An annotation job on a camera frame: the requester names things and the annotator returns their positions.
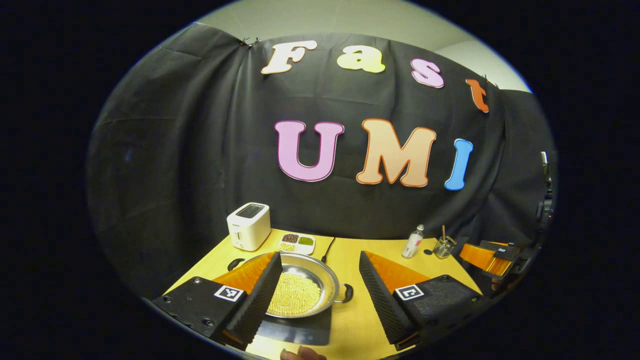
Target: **letter i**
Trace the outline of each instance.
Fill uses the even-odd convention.
[[[453,162],[451,177],[445,181],[444,188],[455,191],[465,187],[465,172],[467,171],[469,154],[474,150],[474,144],[465,139],[456,139],[453,146],[456,148],[456,159]]]

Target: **plastic bottle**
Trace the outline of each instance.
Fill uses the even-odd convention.
[[[409,235],[409,241],[402,251],[402,256],[409,259],[415,255],[415,252],[418,250],[418,245],[420,245],[420,241],[422,241],[424,237],[422,230],[424,230],[424,226],[420,224],[418,225],[418,229]]]

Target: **white divided tray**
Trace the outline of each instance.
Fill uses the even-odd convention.
[[[309,242],[309,240],[311,240],[311,245],[300,244],[300,241]],[[278,250],[283,252],[295,252],[297,254],[311,255],[315,248],[316,239],[309,235],[287,233],[284,234],[280,239],[280,242],[278,242]]]

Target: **pink letter u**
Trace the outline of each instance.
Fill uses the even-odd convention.
[[[280,121],[278,132],[278,164],[282,171],[297,180],[314,182],[325,179],[333,170],[335,146],[344,126],[335,122],[319,122],[314,129],[320,134],[320,156],[313,167],[302,165],[298,160],[300,134],[307,128],[304,122]]]

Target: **power cord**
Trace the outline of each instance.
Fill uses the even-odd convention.
[[[335,236],[333,237],[333,240],[331,240],[331,243],[329,244],[329,247],[326,248],[326,252],[324,253],[324,256],[322,257],[322,259],[320,259],[320,261],[322,261],[325,264],[326,264],[326,255],[329,254],[329,249],[331,248],[331,245],[333,245],[334,241],[335,241]]]

